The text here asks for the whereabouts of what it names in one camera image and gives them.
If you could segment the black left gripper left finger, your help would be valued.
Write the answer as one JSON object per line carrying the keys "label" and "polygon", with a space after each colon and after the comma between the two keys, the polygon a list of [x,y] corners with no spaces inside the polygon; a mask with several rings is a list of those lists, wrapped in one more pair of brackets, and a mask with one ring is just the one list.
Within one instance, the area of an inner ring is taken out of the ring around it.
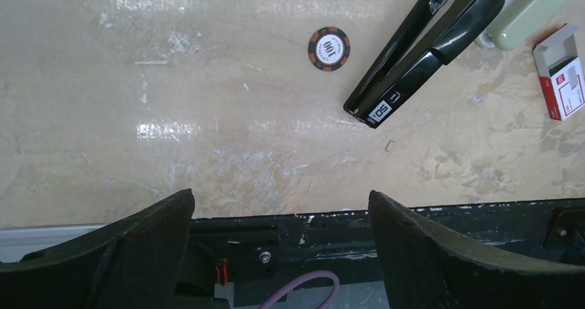
{"label": "black left gripper left finger", "polygon": [[181,190],[124,219],[1,264],[2,308],[165,308],[195,199]]}

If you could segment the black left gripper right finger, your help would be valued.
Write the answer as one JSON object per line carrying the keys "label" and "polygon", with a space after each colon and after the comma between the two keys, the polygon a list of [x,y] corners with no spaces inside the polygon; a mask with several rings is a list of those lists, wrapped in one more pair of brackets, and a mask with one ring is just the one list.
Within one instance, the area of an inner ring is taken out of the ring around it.
{"label": "black left gripper right finger", "polygon": [[369,195],[391,308],[583,308],[584,267],[490,246]]}

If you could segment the black stapler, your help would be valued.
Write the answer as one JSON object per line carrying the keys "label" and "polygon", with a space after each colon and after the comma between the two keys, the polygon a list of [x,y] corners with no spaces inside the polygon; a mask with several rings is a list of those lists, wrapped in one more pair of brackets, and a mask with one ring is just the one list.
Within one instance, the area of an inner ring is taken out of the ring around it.
{"label": "black stapler", "polygon": [[495,19],[505,0],[417,0],[344,110],[377,128]]}

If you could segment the green stapler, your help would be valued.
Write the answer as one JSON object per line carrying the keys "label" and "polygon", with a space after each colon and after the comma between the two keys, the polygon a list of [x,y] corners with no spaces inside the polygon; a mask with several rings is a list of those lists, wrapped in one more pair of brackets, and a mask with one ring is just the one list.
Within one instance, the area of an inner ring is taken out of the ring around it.
{"label": "green stapler", "polygon": [[568,0],[505,0],[502,11],[475,40],[483,48],[513,50]]}

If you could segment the loose metal staple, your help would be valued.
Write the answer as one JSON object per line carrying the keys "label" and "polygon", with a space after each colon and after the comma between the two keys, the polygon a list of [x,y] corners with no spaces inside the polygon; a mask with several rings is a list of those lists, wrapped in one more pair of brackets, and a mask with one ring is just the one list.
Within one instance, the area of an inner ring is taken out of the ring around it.
{"label": "loose metal staple", "polygon": [[392,148],[393,144],[394,144],[394,141],[393,140],[389,140],[388,143],[386,144],[386,147],[385,147],[384,150],[386,152],[390,152],[390,149]]}

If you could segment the red white staple box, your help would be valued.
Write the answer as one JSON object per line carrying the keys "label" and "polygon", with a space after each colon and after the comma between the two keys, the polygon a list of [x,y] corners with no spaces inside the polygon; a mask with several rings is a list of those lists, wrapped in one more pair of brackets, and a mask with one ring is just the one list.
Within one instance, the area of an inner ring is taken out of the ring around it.
{"label": "red white staple box", "polygon": [[533,49],[539,83],[553,120],[563,121],[584,107],[584,73],[575,39],[578,30],[567,23]]}

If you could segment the brown white poker chip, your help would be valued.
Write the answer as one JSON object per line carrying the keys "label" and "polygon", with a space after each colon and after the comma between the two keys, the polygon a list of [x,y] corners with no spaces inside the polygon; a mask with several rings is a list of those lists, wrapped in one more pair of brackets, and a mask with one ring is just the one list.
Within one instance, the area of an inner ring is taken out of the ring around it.
{"label": "brown white poker chip", "polygon": [[325,72],[340,69],[350,55],[350,40],[338,27],[318,29],[308,43],[308,57],[317,69]]}

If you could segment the aluminium frame rail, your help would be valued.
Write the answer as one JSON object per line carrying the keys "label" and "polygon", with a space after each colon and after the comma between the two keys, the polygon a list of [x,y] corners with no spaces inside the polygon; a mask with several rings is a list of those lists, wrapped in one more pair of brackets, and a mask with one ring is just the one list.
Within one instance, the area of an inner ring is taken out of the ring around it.
{"label": "aluminium frame rail", "polygon": [[1,229],[1,263],[19,261],[29,252],[44,250],[106,226],[106,223]]}

